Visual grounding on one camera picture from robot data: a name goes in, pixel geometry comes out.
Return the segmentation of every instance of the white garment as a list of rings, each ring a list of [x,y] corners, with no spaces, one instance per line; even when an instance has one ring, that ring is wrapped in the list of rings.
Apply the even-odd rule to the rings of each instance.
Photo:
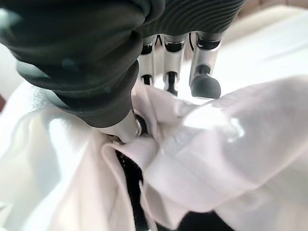
[[[288,27],[294,35],[306,33],[307,26],[298,22]],[[295,39],[290,43],[296,47]],[[304,55],[304,48],[290,50],[276,59]],[[273,60],[256,62],[256,72],[278,63]],[[305,70],[296,64],[296,71]],[[255,71],[247,73],[252,83],[262,81]],[[237,88],[249,85],[248,79],[237,79]],[[133,231],[116,148],[143,170],[141,204],[152,230],[153,219],[175,228],[189,210],[214,209],[236,231],[306,231],[307,79],[254,85],[200,107],[137,84],[133,105],[153,138],[124,146],[56,109],[41,90],[24,83],[0,117],[0,227]]]

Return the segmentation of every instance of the black fabric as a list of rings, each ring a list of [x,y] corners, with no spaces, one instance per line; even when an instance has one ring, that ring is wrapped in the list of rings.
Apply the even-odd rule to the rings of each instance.
[[[170,231],[158,225],[158,231]],[[234,231],[215,212],[188,213],[176,231]]]
[[[125,173],[127,190],[134,212],[136,231],[148,231],[149,228],[140,205],[139,181],[143,181],[142,171],[135,162],[121,152],[116,151],[116,156]]]

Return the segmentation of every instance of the ribbed rubber cover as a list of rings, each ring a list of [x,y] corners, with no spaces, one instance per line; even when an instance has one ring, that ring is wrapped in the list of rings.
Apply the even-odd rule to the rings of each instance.
[[[166,0],[164,13],[137,29],[143,37],[154,34],[182,35],[191,31],[224,32],[245,0]]]

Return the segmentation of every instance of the robotic hand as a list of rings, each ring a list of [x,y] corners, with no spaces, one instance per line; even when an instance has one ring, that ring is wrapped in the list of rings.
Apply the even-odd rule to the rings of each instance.
[[[211,77],[224,32],[244,0],[2,0],[0,43],[17,71],[58,108],[130,142],[146,128],[130,92],[153,83],[153,40],[164,36],[165,89],[177,94],[185,38],[197,32],[192,96],[218,98]]]

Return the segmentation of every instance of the white fabric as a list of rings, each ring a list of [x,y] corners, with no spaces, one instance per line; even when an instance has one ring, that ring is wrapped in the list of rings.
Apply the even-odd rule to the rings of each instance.
[[[223,93],[308,74],[307,20],[293,18],[221,50],[215,75]],[[153,220],[175,228],[189,210],[214,209],[236,231],[306,231],[307,97],[308,77],[254,85],[202,106],[137,84],[133,105],[153,137],[118,146],[24,83],[0,117],[0,227],[135,230],[119,149],[143,170],[141,204],[152,230]]]

